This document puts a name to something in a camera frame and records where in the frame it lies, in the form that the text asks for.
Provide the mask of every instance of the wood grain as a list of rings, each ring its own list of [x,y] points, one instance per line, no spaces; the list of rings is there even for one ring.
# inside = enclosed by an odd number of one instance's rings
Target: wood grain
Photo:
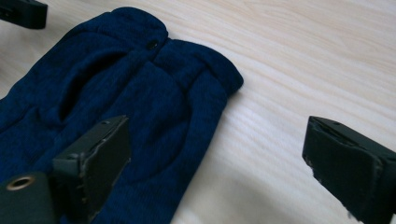
[[[0,21],[0,98],[68,30],[117,7],[148,11],[243,75],[173,223],[358,223],[304,164],[304,134],[315,115],[396,150],[395,1],[42,2],[45,30]]]

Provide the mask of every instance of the metal grommet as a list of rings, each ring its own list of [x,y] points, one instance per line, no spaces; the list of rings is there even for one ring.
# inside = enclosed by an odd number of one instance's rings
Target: metal grommet
[[[7,190],[24,189],[29,185],[33,184],[33,182],[35,182],[34,176],[32,175],[22,176],[19,177],[18,179],[11,181],[11,183],[7,185]]]
[[[158,41],[157,40],[151,40],[150,42],[147,43],[146,49],[155,49],[158,46]]]

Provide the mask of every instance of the folded fabric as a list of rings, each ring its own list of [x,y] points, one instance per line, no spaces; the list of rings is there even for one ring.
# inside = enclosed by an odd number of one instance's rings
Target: folded fabric
[[[0,101],[0,181],[51,172],[95,123],[126,115],[132,161],[93,223],[169,223],[226,106],[233,64],[123,7],[67,33]]]

